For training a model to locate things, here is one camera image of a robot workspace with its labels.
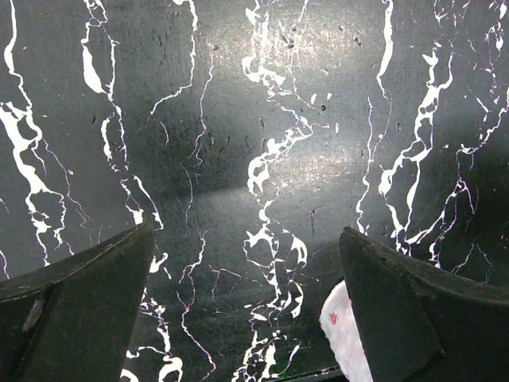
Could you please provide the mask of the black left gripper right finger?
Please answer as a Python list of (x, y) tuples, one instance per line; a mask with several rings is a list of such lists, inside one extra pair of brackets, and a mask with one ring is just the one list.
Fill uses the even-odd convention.
[(375, 381), (506, 381), (508, 289), (443, 271), (346, 227), (344, 281)]

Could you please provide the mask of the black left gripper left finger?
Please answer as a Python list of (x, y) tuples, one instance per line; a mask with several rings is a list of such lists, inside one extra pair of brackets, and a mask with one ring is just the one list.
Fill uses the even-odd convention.
[(3, 381), (118, 381), (153, 259), (136, 225), (1, 283)]

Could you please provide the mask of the white paper roll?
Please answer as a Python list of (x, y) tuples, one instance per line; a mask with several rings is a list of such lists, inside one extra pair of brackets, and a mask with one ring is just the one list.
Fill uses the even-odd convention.
[(321, 329), (348, 381), (372, 382), (346, 282), (332, 289), (321, 308)]

